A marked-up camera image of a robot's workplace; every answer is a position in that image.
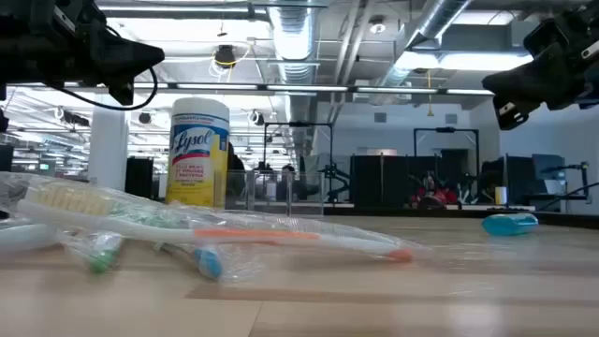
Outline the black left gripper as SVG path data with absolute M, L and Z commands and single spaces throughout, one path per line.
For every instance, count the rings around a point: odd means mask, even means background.
M 106 16 L 95 0 L 30 0 L 27 28 L 29 82 L 110 79 L 110 95 L 131 106 L 135 77 L 164 60 L 158 47 L 106 35 Z

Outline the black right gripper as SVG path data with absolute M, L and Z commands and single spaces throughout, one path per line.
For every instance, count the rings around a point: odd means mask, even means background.
M 481 81 L 483 88 L 494 94 L 493 107 L 501 130 L 524 124 L 542 103 L 553 110 L 573 104 L 582 110 L 599 106 L 599 4 L 570 8 L 553 19 L 567 38 L 561 46 L 564 78 L 562 59 L 549 56 Z

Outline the blue mouthwash bottle white cap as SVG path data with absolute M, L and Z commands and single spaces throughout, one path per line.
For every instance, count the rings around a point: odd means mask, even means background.
M 482 228 L 493 236 L 518 236 L 528 234 L 539 226 L 532 213 L 500 213 L 483 219 Z

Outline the orange toothbrush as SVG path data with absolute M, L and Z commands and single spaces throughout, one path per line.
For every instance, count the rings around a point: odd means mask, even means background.
M 420 247 L 358 227 L 267 213 L 166 205 L 69 181 L 30 183 L 12 202 L 12 208 L 47 224 L 115 231 L 152 242 L 305 247 L 356 252 L 400 262 L 412 260 Z
M 46 248 L 58 243 L 53 227 L 27 224 L 0 228 L 0 255 Z

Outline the green toothbrush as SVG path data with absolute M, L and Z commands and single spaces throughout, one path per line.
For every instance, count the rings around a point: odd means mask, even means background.
M 83 231 L 61 241 L 71 259 L 93 274 L 112 269 L 123 243 L 121 234 L 110 231 Z

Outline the white round pillar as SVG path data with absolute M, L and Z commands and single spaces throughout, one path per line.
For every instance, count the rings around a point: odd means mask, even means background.
M 95 95 L 95 101 L 116 106 L 109 95 Z M 130 113 L 94 106 L 91 122 L 88 179 L 98 186 L 124 190 Z

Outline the black computer monitor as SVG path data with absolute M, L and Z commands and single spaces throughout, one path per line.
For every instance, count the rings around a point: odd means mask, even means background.
M 542 193 L 559 195 L 566 189 L 565 162 L 556 154 L 533 154 L 535 179 L 541 183 Z

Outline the black cabinet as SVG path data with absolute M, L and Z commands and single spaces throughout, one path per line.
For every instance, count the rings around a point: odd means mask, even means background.
M 136 157 L 129 157 L 127 159 L 124 191 L 142 198 L 150 198 L 152 196 L 152 159 Z

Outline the yellow Lysol wipes canister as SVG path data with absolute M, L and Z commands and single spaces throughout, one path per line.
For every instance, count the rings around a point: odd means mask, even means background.
M 226 203 L 229 109 L 200 97 L 173 103 L 166 203 L 222 208 Z

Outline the wooden desk grey legs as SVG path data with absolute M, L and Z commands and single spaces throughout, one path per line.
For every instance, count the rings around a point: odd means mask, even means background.
M 536 212 L 534 206 L 526 205 L 488 205 L 488 204 L 465 204 L 459 205 L 463 211 L 510 211 L 510 212 Z

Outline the person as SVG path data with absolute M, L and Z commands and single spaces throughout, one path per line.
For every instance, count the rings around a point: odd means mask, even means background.
M 242 161 L 235 154 L 234 146 L 231 142 L 227 147 L 227 181 L 226 195 L 228 197 L 238 197 L 245 188 L 245 167 Z
M 414 194 L 409 197 L 412 209 L 444 210 L 448 205 L 458 204 L 457 193 L 433 171 L 425 171 L 420 176 L 409 175 L 409 179 L 416 188 Z

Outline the clear acrylic organizer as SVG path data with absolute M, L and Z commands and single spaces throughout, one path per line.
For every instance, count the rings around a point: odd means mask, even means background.
M 326 203 L 323 173 L 233 170 L 228 173 L 225 209 L 288 216 L 319 217 Z

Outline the long ceiling light strip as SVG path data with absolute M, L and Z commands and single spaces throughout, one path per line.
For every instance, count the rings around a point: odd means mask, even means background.
M 159 82 L 158 89 L 202 90 L 202 91 L 248 91 L 283 93 L 358 93 L 390 95 L 464 95 L 492 96 L 492 92 L 481 89 L 420 88 L 420 87 L 374 87 L 314 84 L 237 84 L 237 83 L 177 83 Z

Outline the light blue toothbrush in wrapper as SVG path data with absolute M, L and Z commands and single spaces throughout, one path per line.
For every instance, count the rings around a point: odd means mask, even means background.
M 223 263 L 214 246 L 159 242 L 153 246 L 153 249 L 155 252 L 185 257 L 186 261 L 192 262 L 199 274 L 206 279 L 217 281 L 223 276 Z

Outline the silver spiral ceiling duct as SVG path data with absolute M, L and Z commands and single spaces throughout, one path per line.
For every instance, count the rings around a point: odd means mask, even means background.
M 281 81 L 286 85 L 314 83 L 316 10 L 299 5 L 301 0 L 278 0 L 280 6 L 269 7 L 272 38 Z M 286 119 L 289 123 L 315 123 L 315 95 L 290 93 L 285 98 Z M 291 144 L 296 155 L 308 155 L 313 148 L 314 126 L 292 127 Z
M 474 0 L 427 0 L 420 15 L 405 23 L 394 44 L 395 60 L 375 83 L 377 87 L 400 87 L 417 69 L 422 57 L 414 49 L 438 51 L 443 34 Z

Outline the black aluminium table frame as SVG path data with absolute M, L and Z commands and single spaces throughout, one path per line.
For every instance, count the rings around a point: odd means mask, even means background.
M 381 216 L 381 217 L 432 217 L 432 218 L 472 218 L 482 219 L 494 214 L 529 213 L 524 210 L 497 209 L 488 210 L 413 210 L 399 208 L 350 208 L 350 207 L 325 207 L 325 216 Z M 573 227 L 599 230 L 599 215 L 565 214 L 556 212 L 532 212 L 540 225 L 555 227 Z

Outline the black partition wall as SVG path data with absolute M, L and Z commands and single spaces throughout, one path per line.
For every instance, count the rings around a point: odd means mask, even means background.
M 412 155 L 355 155 L 351 160 L 350 199 L 358 208 L 389 207 L 412 209 L 409 197 L 416 188 L 409 175 L 420 176 L 434 172 L 433 155 L 419 158 L 423 163 L 412 166 Z M 458 173 L 466 172 L 460 159 L 442 156 L 457 166 Z

